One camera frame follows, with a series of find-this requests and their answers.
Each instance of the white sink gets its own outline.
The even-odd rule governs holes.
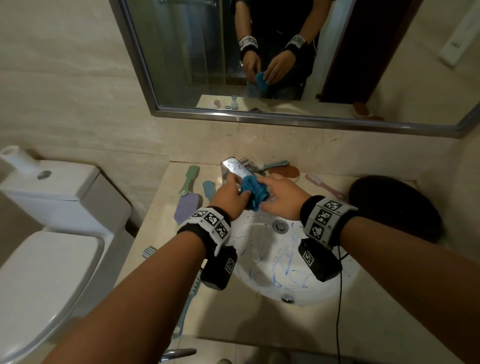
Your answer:
[[[288,226],[279,233],[273,225]],[[306,238],[299,221],[286,220],[263,211],[244,211],[232,223],[228,245],[237,250],[238,261],[234,274],[246,285],[274,300],[293,301],[307,306],[336,297],[340,276],[323,283],[318,281],[298,252],[300,241]],[[341,255],[346,252],[340,248]],[[357,276],[360,266],[350,256],[342,260],[343,291]]]

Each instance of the dark round object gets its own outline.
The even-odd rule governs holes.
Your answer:
[[[431,243],[444,231],[442,218],[428,198],[394,178],[359,178],[350,187],[348,201],[362,216]]]

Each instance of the hand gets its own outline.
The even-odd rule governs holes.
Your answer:
[[[209,206],[216,206],[228,213],[230,219],[236,220],[245,209],[250,191],[243,191],[239,194],[237,183],[241,183],[241,179],[236,174],[230,173],[227,176],[227,183],[220,187],[212,198]]]
[[[271,85],[280,81],[291,70],[296,60],[297,57],[291,50],[285,50],[275,56],[265,71],[264,80],[266,80],[266,83]]]
[[[263,202],[262,211],[288,220],[300,220],[300,209],[311,196],[286,177],[272,173],[268,177],[259,177],[258,182],[271,188],[272,202]]]
[[[255,76],[262,69],[261,62],[260,62],[260,57],[258,57],[258,54],[256,54],[253,50],[249,50],[243,56],[242,63],[243,63],[243,71],[245,72],[245,75],[247,76],[247,80],[249,82],[252,82],[252,83],[256,84],[257,80],[256,80]]]

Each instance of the mirror frame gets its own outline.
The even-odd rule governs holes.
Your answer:
[[[158,104],[126,0],[109,0],[150,113],[156,117],[463,138],[480,124],[480,102],[457,125],[431,125],[162,106]]]

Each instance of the toilet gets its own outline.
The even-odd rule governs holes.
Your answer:
[[[92,310],[133,244],[125,230],[131,206],[97,167],[38,162],[34,173],[15,170],[0,184],[44,226],[0,267],[0,364],[20,361]]]

